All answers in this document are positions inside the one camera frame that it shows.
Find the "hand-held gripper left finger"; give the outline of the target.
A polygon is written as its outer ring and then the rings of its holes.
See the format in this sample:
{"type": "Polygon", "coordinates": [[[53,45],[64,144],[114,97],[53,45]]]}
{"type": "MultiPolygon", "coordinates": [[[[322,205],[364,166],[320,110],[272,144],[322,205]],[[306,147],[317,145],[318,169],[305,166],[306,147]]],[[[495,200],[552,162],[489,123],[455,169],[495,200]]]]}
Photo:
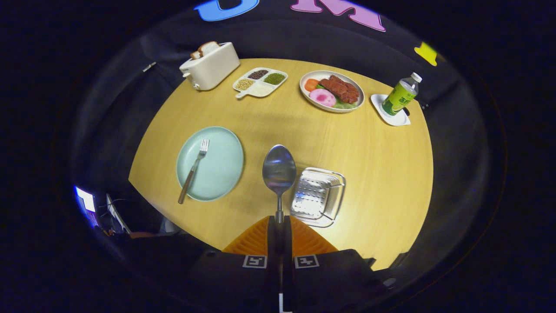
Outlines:
{"type": "Polygon", "coordinates": [[[272,216],[222,251],[207,251],[189,272],[189,298],[208,313],[278,312],[280,238],[272,216]]]}

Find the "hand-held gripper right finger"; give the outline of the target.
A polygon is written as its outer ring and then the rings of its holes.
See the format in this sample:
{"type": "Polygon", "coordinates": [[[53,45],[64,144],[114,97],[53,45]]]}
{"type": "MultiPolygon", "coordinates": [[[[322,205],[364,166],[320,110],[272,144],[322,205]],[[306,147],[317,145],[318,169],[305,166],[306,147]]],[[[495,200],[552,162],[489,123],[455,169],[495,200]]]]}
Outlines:
{"type": "Polygon", "coordinates": [[[291,313],[373,311],[387,295],[387,274],[354,249],[338,250],[293,216],[280,224],[282,309],[291,313]]]}

